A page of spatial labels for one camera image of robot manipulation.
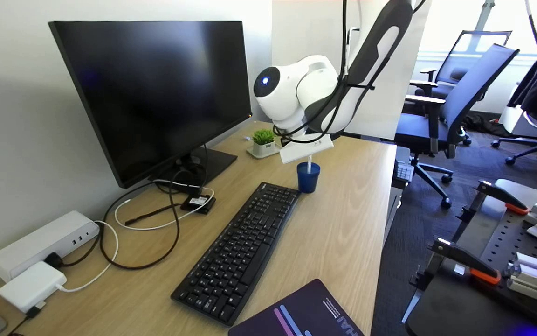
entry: wooden desk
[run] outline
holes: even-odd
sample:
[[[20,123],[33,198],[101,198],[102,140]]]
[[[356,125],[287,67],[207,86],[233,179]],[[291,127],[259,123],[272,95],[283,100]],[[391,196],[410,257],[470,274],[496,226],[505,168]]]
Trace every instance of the wooden desk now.
[[[171,300],[170,293],[261,181],[296,186],[295,164],[281,164],[278,155],[265,160],[246,155],[250,142],[242,136],[261,125],[252,121],[214,145],[239,158],[209,184],[216,190],[214,209],[181,222],[181,239],[168,259],[147,270],[110,268],[84,291],[54,293],[45,310],[19,332],[226,334],[227,326]],[[237,323],[311,278],[321,278],[358,326],[365,334],[371,332],[393,160],[393,145],[356,138],[339,138],[336,149],[315,155],[315,162],[322,166],[317,192],[298,199]],[[166,203],[168,196],[145,190],[119,214],[130,218]],[[168,220],[170,211],[143,224]],[[175,226],[151,233],[119,229],[119,235],[117,261],[138,265],[155,259],[170,246]],[[112,250],[112,235],[106,235],[106,242]],[[102,265],[102,255],[95,252],[80,265],[65,268],[69,278],[65,287],[84,283]],[[0,313],[7,319],[7,330],[22,319],[4,298]]]

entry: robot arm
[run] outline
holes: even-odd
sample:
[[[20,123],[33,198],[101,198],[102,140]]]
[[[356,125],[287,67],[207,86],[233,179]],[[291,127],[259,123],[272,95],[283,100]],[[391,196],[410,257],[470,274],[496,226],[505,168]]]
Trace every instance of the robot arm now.
[[[287,145],[304,143],[295,145],[295,155],[287,155],[287,160],[324,149],[311,142],[341,132],[349,125],[363,95],[397,48],[410,18],[408,0],[390,0],[375,24],[360,30],[362,43],[352,52],[345,74],[337,76],[324,56],[309,56],[291,65],[268,67],[255,78],[253,95],[274,125],[291,138],[293,143]]]

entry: monitor stand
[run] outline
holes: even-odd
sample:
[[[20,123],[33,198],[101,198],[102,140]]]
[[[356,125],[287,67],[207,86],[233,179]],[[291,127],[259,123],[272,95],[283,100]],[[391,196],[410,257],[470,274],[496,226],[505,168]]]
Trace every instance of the monitor stand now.
[[[198,188],[181,188],[179,184],[171,186],[188,194],[199,194],[199,186],[211,183],[218,173],[227,170],[235,158],[235,155],[224,151],[198,147],[175,160],[170,168],[157,171],[153,179],[194,184]]]

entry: black keyboard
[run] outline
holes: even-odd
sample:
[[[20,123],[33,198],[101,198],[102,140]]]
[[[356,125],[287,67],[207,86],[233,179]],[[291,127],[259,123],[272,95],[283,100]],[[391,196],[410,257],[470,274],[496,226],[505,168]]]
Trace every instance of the black keyboard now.
[[[233,324],[259,280],[298,190],[261,183],[171,298]]]

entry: white cable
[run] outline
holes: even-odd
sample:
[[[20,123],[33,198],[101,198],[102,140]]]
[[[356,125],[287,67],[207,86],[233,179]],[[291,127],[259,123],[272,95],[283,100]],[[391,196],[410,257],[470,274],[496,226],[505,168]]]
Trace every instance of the white cable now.
[[[116,227],[110,226],[108,222],[102,222],[102,220],[99,220],[99,222],[104,224],[104,226],[114,233],[116,250],[114,250],[112,261],[116,261],[116,257],[117,257],[117,254],[119,254],[119,235],[117,235]],[[86,282],[86,283],[82,283],[82,285],[78,285],[78,287],[63,287],[63,285],[58,285],[58,289],[63,291],[63,293],[82,291],[82,289],[86,289],[88,285],[95,283],[95,282],[110,268],[110,265],[112,265],[112,263],[106,263],[106,267],[104,267],[95,278],[91,278],[89,282]]]
[[[173,181],[166,181],[166,179],[155,179],[155,181],[171,183],[171,184],[181,184],[181,186],[190,186],[190,184],[173,183]],[[196,209],[181,214],[179,220],[183,220],[183,218],[190,216],[192,212],[199,211],[201,207],[205,207],[205,205],[214,198],[214,190],[212,190],[212,188],[203,186],[203,190],[211,192],[209,198],[207,198],[201,205],[198,205]],[[175,220],[171,220],[171,222],[164,222],[164,224],[149,226],[149,227],[127,226],[123,220],[119,220],[119,209],[121,209],[123,205],[130,203],[130,201],[132,201],[132,199],[129,198],[129,199],[121,201],[121,203],[114,209],[114,218],[116,218],[116,222],[117,222],[119,227],[129,229],[129,231],[155,231],[155,229],[164,229],[164,227],[175,224]]]

